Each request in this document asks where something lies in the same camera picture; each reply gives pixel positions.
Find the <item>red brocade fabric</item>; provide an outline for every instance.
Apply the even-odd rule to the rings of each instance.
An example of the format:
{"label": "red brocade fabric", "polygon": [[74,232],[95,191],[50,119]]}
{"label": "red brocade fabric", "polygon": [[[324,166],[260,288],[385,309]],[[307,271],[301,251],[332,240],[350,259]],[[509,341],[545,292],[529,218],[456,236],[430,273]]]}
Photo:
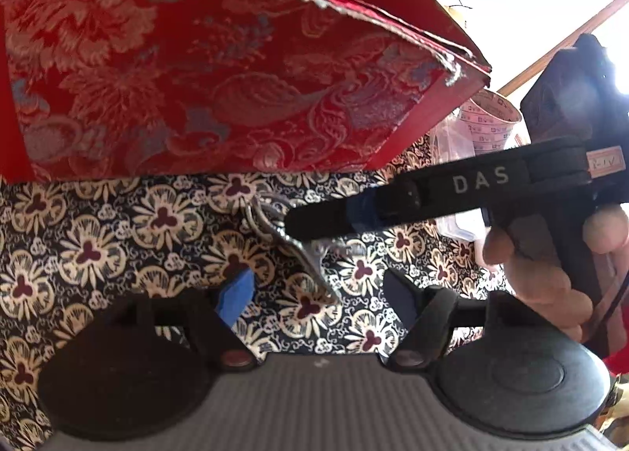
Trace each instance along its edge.
{"label": "red brocade fabric", "polygon": [[10,182],[376,168],[485,75],[356,0],[1,4]]}

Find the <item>black suction cup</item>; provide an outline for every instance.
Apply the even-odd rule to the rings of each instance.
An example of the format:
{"label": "black suction cup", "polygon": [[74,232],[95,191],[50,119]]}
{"label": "black suction cup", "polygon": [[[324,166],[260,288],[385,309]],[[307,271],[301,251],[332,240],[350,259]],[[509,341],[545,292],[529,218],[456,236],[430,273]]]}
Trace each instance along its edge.
{"label": "black suction cup", "polygon": [[190,414],[210,387],[202,360],[154,327],[94,324],[58,351],[39,378],[54,427],[89,440],[126,440]]}
{"label": "black suction cup", "polygon": [[444,357],[436,380],[472,424],[514,436],[592,422],[607,398],[603,362],[554,328],[496,329]]}
{"label": "black suction cup", "polygon": [[383,278],[384,297],[406,329],[417,321],[417,287],[396,269],[387,269]]}

